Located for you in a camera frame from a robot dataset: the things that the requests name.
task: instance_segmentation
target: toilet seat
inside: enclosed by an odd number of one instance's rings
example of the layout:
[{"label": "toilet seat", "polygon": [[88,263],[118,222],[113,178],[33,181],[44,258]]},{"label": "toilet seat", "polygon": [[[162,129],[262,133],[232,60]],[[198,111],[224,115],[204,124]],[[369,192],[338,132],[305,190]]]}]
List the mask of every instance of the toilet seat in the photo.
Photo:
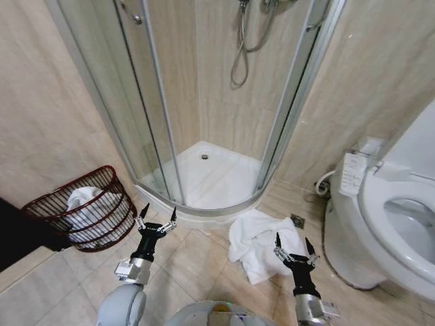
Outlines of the toilet seat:
[{"label": "toilet seat", "polygon": [[385,203],[409,199],[435,212],[435,187],[416,181],[386,181],[374,176],[376,168],[366,173],[360,192],[360,208],[368,229],[402,265],[435,284],[435,264],[424,259],[399,235],[385,212]]}]

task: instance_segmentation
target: shower door handle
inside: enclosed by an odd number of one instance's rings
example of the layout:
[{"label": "shower door handle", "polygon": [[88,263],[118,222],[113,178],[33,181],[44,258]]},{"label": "shower door handle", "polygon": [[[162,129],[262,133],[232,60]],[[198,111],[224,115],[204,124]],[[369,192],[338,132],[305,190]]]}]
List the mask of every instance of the shower door handle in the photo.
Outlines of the shower door handle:
[{"label": "shower door handle", "polygon": [[130,13],[130,11],[128,10],[124,1],[120,1],[120,6],[121,6],[122,10],[124,10],[124,12],[126,13],[127,17],[132,22],[134,22],[136,25],[142,24],[142,22],[143,22],[142,17],[140,17],[139,15],[135,15],[135,14]]},{"label": "shower door handle", "polygon": [[316,22],[315,24],[309,24],[307,26],[307,29],[305,30],[306,32],[312,31],[313,29],[316,29],[317,27],[320,27],[321,24],[325,21],[325,18],[322,17],[321,20],[319,20],[318,22]]}]

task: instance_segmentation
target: red wire basket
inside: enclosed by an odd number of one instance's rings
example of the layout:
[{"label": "red wire basket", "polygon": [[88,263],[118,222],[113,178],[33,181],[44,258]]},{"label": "red wire basket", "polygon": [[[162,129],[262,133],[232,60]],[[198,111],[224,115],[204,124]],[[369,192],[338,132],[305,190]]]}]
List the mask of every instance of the red wire basket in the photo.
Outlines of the red wire basket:
[{"label": "red wire basket", "polygon": [[[97,187],[101,192],[68,211],[71,193],[81,187]],[[31,219],[49,223],[85,252],[101,251],[121,241],[133,228],[137,215],[115,169],[109,165],[33,200],[22,211]]]}]

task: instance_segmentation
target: shower hose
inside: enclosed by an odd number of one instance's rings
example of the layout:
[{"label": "shower hose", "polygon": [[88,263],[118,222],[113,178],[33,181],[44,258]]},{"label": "shower hose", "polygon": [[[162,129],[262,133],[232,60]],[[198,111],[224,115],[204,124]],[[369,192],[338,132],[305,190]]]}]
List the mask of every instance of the shower hose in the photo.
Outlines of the shower hose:
[{"label": "shower hose", "polygon": [[[267,18],[266,18],[266,27],[263,30],[263,34],[257,43],[256,46],[249,48],[246,45],[245,36],[246,36],[246,27],[247,27],[247,17],[249,15],[249,0],[240,0],[240,14],[239,14],[239,28],[237,31],[237,40],[238,40],[238,49],[237,49],[237,55],[234,59],[234,63],[232,64],[231,68],[231,82],[238,88],[242,86],[247,79],[247,76],[249,75],[249,63],[247,61],[247,54],[249,52],[255,52],[259,50],[265,43],[268,37],[268,34],[271,30],[273,17],[275,16],[275,9],[278,4],[278,0],[270,0],[266,4],[266,12],[267,12]],[[236,70],[239,65],[240,58],[243,58],[243,62],[245,64],[245,74],[243,78],[238,81],[236,79]]]}]

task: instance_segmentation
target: toilet bowl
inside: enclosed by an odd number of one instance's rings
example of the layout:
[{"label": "toilet bowl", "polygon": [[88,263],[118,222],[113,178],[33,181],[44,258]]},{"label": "toilet bowl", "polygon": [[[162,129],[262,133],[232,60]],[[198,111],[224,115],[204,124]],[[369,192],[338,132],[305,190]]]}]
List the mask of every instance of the toilet bowl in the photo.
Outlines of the toilet bowl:
[{"label": "toilet bowl", "polygon": [[357,194],[343,191],[343,160],[330,179],[325,254],[355,288],[390,279],[435,300],[434,117],[435,102],[394,141],[357,153],[366,162]]}]

